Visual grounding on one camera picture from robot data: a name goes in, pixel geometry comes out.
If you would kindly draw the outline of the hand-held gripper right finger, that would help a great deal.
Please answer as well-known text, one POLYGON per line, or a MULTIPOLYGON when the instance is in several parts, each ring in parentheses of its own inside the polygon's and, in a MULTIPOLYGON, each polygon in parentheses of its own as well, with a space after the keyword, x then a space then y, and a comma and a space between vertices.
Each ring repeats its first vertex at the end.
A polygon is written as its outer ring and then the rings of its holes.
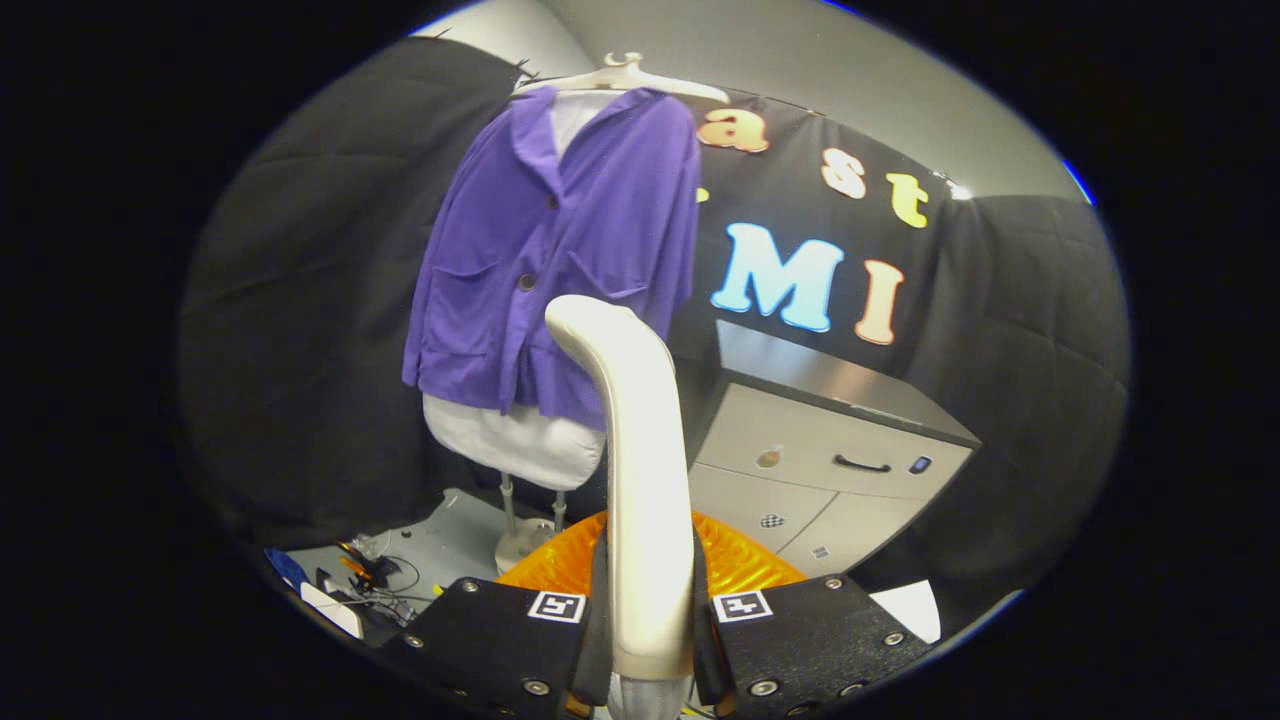
POLYGON ((845 574, 806 579, 760 543, 692 518, 694 698, 716 719, 819 719, 933 648, 845 574))

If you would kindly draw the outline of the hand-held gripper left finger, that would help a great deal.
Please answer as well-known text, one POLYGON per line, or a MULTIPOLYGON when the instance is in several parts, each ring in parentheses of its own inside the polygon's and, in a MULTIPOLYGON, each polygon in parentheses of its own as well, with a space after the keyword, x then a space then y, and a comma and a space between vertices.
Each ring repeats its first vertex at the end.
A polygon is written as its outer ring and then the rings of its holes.
POLYGON ((572 692, 589 674, 609 676, 611 648, 582 657, 588 625, 603 612, 585 569, 545 569, 516 542, 498 510, 436 510, 392 541, 408 573, 402 597, 413 619, 381 643, 380 660, 470 719, 588 719, 572 692))

